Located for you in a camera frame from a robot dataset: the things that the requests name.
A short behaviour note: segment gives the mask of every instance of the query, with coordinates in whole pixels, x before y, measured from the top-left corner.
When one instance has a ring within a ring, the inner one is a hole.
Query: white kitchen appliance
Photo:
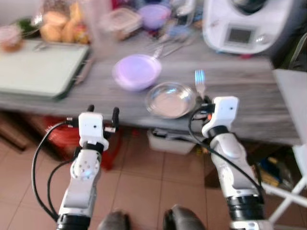
[[[260,53],[281,35],[294,1],[205,0],[204,39],[221,52]]]

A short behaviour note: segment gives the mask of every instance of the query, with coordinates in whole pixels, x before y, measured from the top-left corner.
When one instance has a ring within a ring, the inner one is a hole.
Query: gray wooden countertop
[[[137,93],[124,91],[112,78],[111,70],[117,61],[129,54],[144,53],[148,44],[143,34],[119,43],[112,55],[94,64],[87,79],[74,86],[65,99],[55,102],[0,94],[0,109],[70,116],[78,115],[89,104],[94,104],[95,111],[110,120],[113,107],[117,106],[122,124],[187,131],[187,117],[164,120],[152,116],[144,104],[148,90]],[[157,83],[176,81],[194,88],[194,71],[204,69],[210,97],[238,97],[239,111],[232,131],[240,138],[291,145],[300,143],[267,58],[241,59],[216,54],[199,37],[192,45],[161,59],[161,62],[162,73]]]

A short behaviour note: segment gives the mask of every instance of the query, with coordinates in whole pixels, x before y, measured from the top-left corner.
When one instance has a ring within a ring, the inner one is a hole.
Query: kitchen counter
[[[113,107],[120,108],[120,122],[138,127],[188,129],[187,116],[164,120],[151,115],[145,107],[147,91],[127,92],[112,78],[112,67],[122,57],[147,53],[148,38],[144,34],[119,43],[106,60],[94,64],[87,79],[74,86],[60,101],[50,101],[21,95],[0,94],[0,109],[42,115],[76,116],[89,104],[110,120]],[[270,61],[266,57],[241,59],[238,56],[216,54],[199,37],[161,60],[162,73],[157,83],[176,81],[194,88],[194,71],[206,71],[207,94],[210,97],[233,95],[240,99],[233,132],[240,138],[266,142],[299,144],[300,140],[289,112],[275,82]]]

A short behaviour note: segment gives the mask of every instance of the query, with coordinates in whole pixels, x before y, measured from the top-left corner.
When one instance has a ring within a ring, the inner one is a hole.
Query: tiled floor
[[[31,188],[31,161],[34,147],[22,154],[0,143],[0,230],[54,230],[55,224],[38,206]],[[46,202],[46,184],[50,171],[59,162],[45,152],[38,158],[37,184]],[[133,230],[161,230],[165,210],[174,204],[192,209],[208,230],[227,230],[228,209],[221,190],[204,188],[202,157],[152,151],[145,133],[124,135],[114,169],[100,178],[98,196],[90,230],[113,209],[129,213]],[[54,176],[52,201],[59,208],[69,182],[69,166]],[[269,215],[280,203],[275,196],[267,196]],[[279,220],[280,224],[306,227],[307,212],[291,205]]]

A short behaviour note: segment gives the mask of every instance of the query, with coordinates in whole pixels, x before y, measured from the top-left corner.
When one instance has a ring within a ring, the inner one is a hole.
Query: fork
[[[196,70],[195,71],[195,87],[196,91],[200,94],[201,99],[204,99],[205,97],[205,71],[202,69]]]

